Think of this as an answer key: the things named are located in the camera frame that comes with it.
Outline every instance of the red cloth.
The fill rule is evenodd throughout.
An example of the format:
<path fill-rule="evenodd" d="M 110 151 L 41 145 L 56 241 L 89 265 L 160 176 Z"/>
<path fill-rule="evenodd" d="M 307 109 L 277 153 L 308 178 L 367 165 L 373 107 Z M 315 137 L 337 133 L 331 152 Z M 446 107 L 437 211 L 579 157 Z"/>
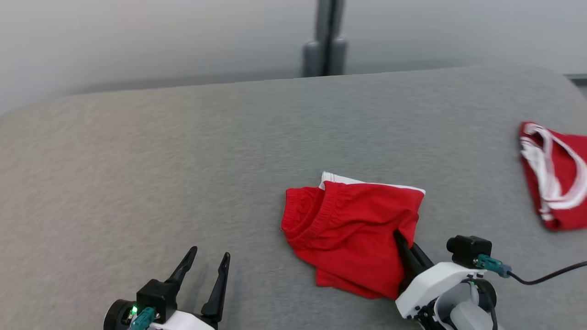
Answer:
<path fill-rule="evenodd" d="M 522 163 L 537 213 L 550 230 L 587 227 L 587 137 L 533 122 L 520 127 Z"/>
<path fill-rule="evenodd" d="M 281 228 L 295 254 L 316 267 L 316 284 L 365 298 L 396 299 L 404 277 L 393 239 L 413 244 L 422 191 L 324 182 L 286 191 Z"/>

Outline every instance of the gray fabric surface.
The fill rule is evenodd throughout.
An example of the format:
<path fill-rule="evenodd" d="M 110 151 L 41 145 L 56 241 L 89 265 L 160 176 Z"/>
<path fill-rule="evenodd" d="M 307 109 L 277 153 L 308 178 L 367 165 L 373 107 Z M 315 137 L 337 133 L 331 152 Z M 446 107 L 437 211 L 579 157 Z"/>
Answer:
<path fill-rule="evenodd" d="M 284 190 L 322 170 L 423 188 L 416 241 L 433 261 L 449 260 L 449 237 L 479 235 L 534 279 L 584 260 L 587 231 L 549 233 L 534 214 L 523 120 L 587 134 L 569 82 L 516 66 L 102 93 L 8 113 L 2 328 L 101 329 L 114 300 L 197 245 L 178 303 L 199 311 L 229 251 L 221 329 L 418 329 L 393 301 L 314 285 L 280 231 Z M 585 329 L 586 276 L 488 279 L 507 329 Z"/>

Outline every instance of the white trim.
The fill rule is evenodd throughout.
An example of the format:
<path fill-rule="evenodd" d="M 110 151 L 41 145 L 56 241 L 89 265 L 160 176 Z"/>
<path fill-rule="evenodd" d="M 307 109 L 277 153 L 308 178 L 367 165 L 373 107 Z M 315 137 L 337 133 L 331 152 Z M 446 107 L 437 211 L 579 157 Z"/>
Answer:
<path fill-rule="evenodd" d="M 351 179 L 351 178 L 348 178 L 348 177 L 338 176 L 336 174 L 333 174 L 333 173 L 330 173 L 330 172 L 326 172 L 326 171 L 322 172 L 322 181 L 320 182 L 320 185 L 318 186 L 322 190 L 326 189 L 326 186 L 324 185 L 324 181 L 330 181 L 330 182 L 336 182 L 336 183 L 344 183 L 344 184 L 357 184 L 357 183 L 381 184 L 381 185 L 384 185 L 384 186 L 390 186 L 390 187 L 395 187 L 395 188 L 403 188 L 403 189 L 417 190 L 417 191 L 423 193 L 424 195 L 426 195 L 426 190 L 420 189 L 420 188 L 416 188 L 416 187 L 400 186 L 400 185 L 397 185 L 397 184 L 363 182 L 363 181 Z"/>
<path fill-rule="evenodd" d="M 524 133 L 528 135 L 538 133 L 544 142 L 544 145 L 540 147 L 531 138 L 520 137 L 521 153 L 538 179 L 539 193 L 542 199 L 540 211 L 544 211 L 544 214 L 547 215 L 546 218 L 551 218 L 550 209 L 569 209 L 581 205 L 585 197 L 587 197 L 587 182 L 585 180 L 587 177 L 587 164 L 585 164 L 584 159 L 561 139 L 540 125 L 528 123 L 524 126 Z M 565 149 L 576 165 L 575 181 L 565 195 L 562 195 L 561 184 L 556 177 L 555 166 L 552 161 L 553 143 Z"/>

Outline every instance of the black cable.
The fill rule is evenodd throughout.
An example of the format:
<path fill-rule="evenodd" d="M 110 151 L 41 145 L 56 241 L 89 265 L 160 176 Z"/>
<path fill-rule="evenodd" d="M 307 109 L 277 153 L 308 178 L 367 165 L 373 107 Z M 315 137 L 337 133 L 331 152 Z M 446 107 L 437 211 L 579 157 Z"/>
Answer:
<path fill-rule="evenodd" d="M 477 285 L 479 290 L 481 290 L 481 292 L 483 294 L 485 294 L 485 297 L 487 297 L 487 302 L 489 303 L 489 309 L 491 312 L 491 322 L 493 322 L 492 330 L 498 330 L 497 315 L 495 314 L 495 304 L 493 303 L 493 300 L 491 300 L 491 296 L 489 295 L 489 292 L 487 292 L 487 289 L 485 288 L 485 285 L 483 283 L 481 283 L 481 282 L 474 282 L 474 283 Z"/>
<path fill-rule="evenodd" d="M 508 271 L 507 274 L 509 276 L 512 276 L 516 281 L 518 281 L 518 282 L 520 282 L 522 284 L 525 284 L 525 285 L 534 285 L 534 284 L 538 284 L 538 283 L 542 283 L 544 281 L 550 280 L 553 277 L 557 277 L 557 276 L 559 276 L 561 274 L 564 274 L 564 273 L 566 273 L 568 271 L 572 271 L 572 270 L 575 270 L 575 269 L 577 269 L 579 267 L 583 267 L 583 266 L 587 266 L 587 261 L 583 261 L 583 262 L 579 262 L 579 263 L 574 264 L 574 265 L 570 265 L 570 266 L 565 267 L 565 268 L 563 268 L 561 270 L 557 270 L 557 271 L 553 272 L 552 274 L 548 274 L 548 275 L 546 275 L 544 277 L 541 277 L 541 278 L 539 278 L 537 280 L 533 280 L 533 281 L 524 281 L 520 277 L 518 277 L 518 275 L 512 273 L 511 271 Z"/>

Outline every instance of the elastic waistband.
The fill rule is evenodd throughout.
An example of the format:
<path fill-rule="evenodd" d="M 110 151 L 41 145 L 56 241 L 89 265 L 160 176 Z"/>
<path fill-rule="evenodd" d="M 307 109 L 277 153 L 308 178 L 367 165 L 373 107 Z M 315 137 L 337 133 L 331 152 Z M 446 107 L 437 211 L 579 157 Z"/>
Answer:
<path fill-rule="evenodd" d="M 312 247 L 312 240 L 320 235 L 324 226 L 330 220 L 338 195 L 338 184 L 326 183 L 323 198 L 315 198 L 307 207 L 304 218 L 299 218 L 299 194 L 303 190 L 298 188 L 285 191 L 285 211 L 281 221 L 281 229 L 292 248 L 305 249 Z"/>

